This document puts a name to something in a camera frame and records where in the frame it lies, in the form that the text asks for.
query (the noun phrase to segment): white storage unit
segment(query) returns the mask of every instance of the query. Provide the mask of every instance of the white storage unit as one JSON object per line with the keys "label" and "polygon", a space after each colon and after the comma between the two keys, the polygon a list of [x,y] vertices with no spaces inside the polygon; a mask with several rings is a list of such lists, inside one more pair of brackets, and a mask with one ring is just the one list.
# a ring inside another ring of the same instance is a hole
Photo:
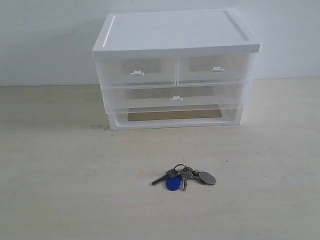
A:
{"label": "white storage unit", "polygon": [[109,14],[93,54],[110,128],[240,124],[260,48],[231,9]]}

